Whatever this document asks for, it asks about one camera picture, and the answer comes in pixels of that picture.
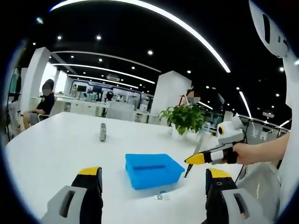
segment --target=green leaves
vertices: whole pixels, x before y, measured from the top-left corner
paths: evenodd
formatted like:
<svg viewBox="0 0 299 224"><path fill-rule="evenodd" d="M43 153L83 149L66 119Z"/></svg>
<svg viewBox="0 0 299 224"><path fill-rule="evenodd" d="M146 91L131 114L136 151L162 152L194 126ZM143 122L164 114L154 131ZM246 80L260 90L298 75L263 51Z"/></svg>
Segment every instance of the green leaves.
<svg viewBox="0 0 299 224"><path fill-rule="evenodd" d="M167 124L173 123L180 135L191 129L197 133L205 122L205 113L197 105L168 107L161 111L159 118L166 118Z"/></svg>

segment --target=computer monitor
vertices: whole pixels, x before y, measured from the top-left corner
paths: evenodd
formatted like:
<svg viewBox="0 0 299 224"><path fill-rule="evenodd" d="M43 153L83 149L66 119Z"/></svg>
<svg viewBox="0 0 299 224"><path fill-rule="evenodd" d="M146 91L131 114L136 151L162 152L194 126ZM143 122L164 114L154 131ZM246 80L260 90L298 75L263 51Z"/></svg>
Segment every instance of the computer monitor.
<svg viewBox="0 0 299 224"><path fill-rule="evenodd" d="M86 92L86 86L78 85L77 91L78 92Z"/></svg>
<svg viewBox="0 0 299 224"><path fill-rule="evenodd" d="M93 92L102 93L102 87L100 87L100 86L94 86L93 87Z"/></svg>

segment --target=white wall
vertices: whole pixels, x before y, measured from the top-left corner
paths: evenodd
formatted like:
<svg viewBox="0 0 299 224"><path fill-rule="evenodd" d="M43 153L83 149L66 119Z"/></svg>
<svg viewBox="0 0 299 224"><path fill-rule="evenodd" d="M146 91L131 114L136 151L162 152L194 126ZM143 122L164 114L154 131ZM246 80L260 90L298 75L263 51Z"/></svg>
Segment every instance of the white wall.
<svg viewBox="0 0 299 224"><path fill-rule="evenodd" d="M175 71L160 75L150 113L158 115L169 106L178 105L180 97L191 88L191 83L190 79Z"/></svg>
<svg viewBox="0 0 299 224"><path fill-rule="evenodd" d="M46 67L45 67L45 70L43 71L42 80L41 80L41 83L40 83L40 86L39 86L39 93L40 94L42 94L42 92L43 92L42 91L43 84L48 79L52 79L53 81L55 80L56 71L57 71L57 68L48 62Z"/></svg>

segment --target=person's arm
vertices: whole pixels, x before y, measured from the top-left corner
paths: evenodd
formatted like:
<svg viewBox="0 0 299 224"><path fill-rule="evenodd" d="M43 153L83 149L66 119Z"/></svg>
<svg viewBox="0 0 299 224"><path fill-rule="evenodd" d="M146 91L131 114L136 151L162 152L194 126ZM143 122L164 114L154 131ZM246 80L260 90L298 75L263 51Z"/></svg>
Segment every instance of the person's arm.
<svg viewBox="0 0 299 224"><path fill-rule="evenodd" d="M290 133L258 145L235 144L233 150L238 153L237 163L252 164L281 160L284 157L289 137Z"/></svg>

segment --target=white table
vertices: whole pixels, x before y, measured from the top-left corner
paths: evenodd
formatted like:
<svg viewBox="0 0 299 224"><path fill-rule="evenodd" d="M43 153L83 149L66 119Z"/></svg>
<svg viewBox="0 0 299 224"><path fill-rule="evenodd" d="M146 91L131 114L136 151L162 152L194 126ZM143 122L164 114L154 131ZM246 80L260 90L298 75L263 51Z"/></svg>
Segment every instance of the white table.
<svg viewBox="0 0 299 224"><path fill-rule="evenodd" d="M100 142L100 124L107 140ZM185 169L194 142L174 140L168 127L63 112L22 132L5 152L9 171L28 208L37 218L47 202L77 173L87 167L103 168L105 224L198 224L205 220L205 173L209 164L193 166L187 178L172 186L134 190L125 171L126 153L167 153ZM217 144L211 137L207 147ZM241 165L216 165L236 178ZM169 201L154 195L166 190Z"/></svg>

